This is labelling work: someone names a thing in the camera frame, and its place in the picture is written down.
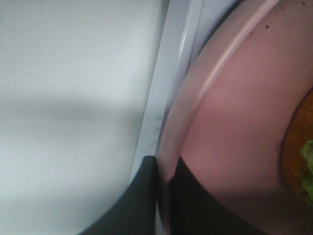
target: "plate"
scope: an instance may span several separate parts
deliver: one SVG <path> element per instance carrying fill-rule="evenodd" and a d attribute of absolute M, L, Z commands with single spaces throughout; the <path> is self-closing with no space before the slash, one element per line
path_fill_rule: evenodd
<path fill-rule="evenodd" d="M 244 1 L 188 72 L 165 124 L 166 186 L 183 158 L 226 208 L 265 233 L 312 233 L 281 174 L 281 143 L 313 86 L 313 2 Z"/>

